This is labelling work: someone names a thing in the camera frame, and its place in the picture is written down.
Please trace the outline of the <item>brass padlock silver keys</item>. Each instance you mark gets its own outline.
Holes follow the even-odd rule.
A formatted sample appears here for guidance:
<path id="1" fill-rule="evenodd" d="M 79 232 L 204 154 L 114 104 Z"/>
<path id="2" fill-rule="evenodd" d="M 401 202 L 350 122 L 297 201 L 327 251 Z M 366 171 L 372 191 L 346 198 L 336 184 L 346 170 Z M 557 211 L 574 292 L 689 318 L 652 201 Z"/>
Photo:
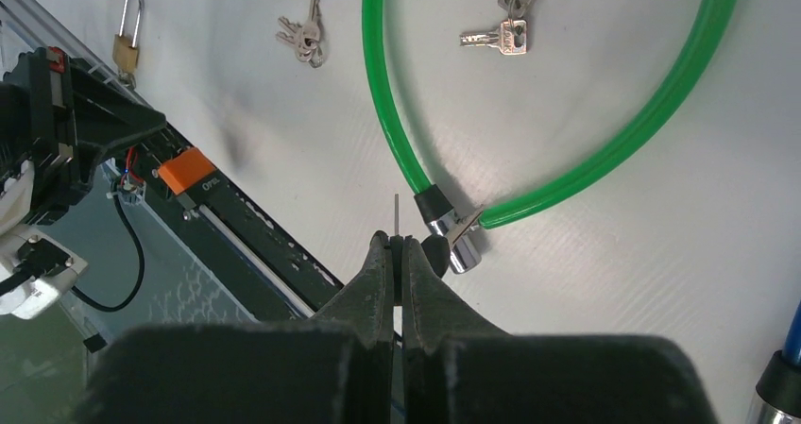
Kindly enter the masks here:
<path id="1" fill-rule="evenodd" d="M 280 17 L 278 24 L 281 30 L 275 34 L 278 42 L 289 47 L 295 58 L 313 69 L 320 68 L 325 62 L 322 44 L 322 27 L 320 23 L 320 0 L 310 0 L 308 16 L 303 23 L 290 22 Z"/>

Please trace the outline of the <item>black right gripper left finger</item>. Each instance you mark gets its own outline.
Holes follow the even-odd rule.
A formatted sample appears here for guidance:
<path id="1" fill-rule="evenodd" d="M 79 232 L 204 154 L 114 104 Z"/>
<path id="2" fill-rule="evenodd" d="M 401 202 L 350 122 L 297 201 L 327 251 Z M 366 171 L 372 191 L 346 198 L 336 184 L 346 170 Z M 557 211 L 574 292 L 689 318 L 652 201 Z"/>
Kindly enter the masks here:
<path id="1" fill-rule="evenodd" d="M 376 232 L 360 272 L 308 319 L 125 333 L 102 352 L 76 422 L 389 422 L 395 245 Z"/>

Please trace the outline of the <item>orange padlock black keys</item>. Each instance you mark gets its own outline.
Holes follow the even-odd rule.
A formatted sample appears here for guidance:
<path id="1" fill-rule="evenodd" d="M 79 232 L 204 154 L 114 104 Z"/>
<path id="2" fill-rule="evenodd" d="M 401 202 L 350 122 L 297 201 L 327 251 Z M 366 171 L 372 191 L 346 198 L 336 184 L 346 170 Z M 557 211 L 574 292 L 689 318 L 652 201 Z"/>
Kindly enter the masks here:
<path id="1" fill-rule="evenodd" d="M 406 258 L 410 254 L 408 236 L 400 234 L 400 195 L 393 196 L 393 230 L 389 238 L 389 248 L 392 264 L 393 299 L 394 305 L 402 304 L 403 294 L 403 268 L 408 264 Z M 420 244 L 423 257 L 431 267 L 434 274 L 442 279 L 450 267 L 450 245 L 443 235 L 433 234 L 426 237 Z"/>

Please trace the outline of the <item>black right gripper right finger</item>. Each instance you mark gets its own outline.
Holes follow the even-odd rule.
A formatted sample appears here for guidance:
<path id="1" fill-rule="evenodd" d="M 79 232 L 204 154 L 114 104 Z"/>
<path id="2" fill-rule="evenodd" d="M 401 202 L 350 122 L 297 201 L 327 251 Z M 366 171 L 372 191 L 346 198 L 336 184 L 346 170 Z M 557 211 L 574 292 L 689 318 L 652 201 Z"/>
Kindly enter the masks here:
<path id="1" fill-rule="evenodd" d="M 692 363 L 637 334 L 507 333 L 471 308 L 408 237 L 402 333 L 410 423 L 713 423 Z"/>

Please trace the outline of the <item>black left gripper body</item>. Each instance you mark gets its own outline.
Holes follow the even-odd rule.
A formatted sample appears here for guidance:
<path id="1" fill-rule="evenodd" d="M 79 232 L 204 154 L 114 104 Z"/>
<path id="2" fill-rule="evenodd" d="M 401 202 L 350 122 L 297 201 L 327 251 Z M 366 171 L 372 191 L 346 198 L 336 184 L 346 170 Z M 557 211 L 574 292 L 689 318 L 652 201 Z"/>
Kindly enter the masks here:
<path id="1" fill-rule="evenodd" d="M 1 76 L 1 179 L 18 178 L 30 161 L 34 179 L 23 221 L 50 226 L 93 188 L 80 152 L 68 56 L 40 47 L 18 56 Z"/>

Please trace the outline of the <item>green cable lock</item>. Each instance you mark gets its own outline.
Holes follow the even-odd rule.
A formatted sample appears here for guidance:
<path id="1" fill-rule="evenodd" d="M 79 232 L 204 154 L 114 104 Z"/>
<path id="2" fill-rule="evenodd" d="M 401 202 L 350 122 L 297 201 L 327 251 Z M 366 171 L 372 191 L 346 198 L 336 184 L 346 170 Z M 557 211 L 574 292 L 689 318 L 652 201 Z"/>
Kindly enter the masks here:
<path id="1" fill-rule="evenodd" d="M 368 87 L 388 148 L 432 233 L 428 241 L 435 245 L 432 261 L 435 271 L 468 272 L 481 261 L 469 231 L 496 229 L 544 212 L 583 192 L 645 146 L 684 103 L 711 63 L 737 2 L 701 0 L 689 36 L 668 74 L 631 120 L 595 153 L 533 191 L 462 216 L 426 175 L 402 125 L 385 60 L 384 0 L 362 0 L 362 44 Z"/>

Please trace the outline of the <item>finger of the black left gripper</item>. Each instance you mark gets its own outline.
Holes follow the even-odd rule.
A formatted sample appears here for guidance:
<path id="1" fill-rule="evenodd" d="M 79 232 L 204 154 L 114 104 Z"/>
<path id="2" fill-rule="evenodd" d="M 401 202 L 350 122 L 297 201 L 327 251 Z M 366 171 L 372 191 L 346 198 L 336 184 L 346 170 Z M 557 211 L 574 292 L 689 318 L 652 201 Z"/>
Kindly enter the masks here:
<path id="1" fill-rule="evenodd" d="M 89 72 L 89 63 L 70 56 L 68 110 L 74 123 L 70 178 L 87 178 L 99 163 L 164 129 L 164 114 L 134 102 Z"/>

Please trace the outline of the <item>blue cable lock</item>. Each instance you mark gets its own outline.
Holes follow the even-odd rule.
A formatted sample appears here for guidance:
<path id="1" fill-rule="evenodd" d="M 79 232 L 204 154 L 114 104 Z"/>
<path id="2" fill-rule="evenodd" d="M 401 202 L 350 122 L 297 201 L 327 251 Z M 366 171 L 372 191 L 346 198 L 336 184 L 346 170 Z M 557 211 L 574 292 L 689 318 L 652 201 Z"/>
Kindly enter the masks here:
<path id="1" fill-rule="evenodd" d="M 800 306 L 755 388 L 747 423 L 800 422 Z"/>

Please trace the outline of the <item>green lock silver keys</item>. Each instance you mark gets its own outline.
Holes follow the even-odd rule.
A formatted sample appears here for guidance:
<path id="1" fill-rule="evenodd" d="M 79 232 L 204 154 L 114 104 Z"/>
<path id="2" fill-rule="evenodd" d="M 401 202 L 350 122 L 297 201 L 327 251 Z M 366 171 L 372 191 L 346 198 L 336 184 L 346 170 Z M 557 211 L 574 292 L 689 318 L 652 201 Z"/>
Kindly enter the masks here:
<path id="1" fill-rule="evenodd" d="M 459 37 L 462 47 L 488 47 L 504 56 L 521 56 L 528 52 L 528 22 L 525 17 L 536 0 L 497 0 L 505 17 L 487 31 L 464 32 Z"/>

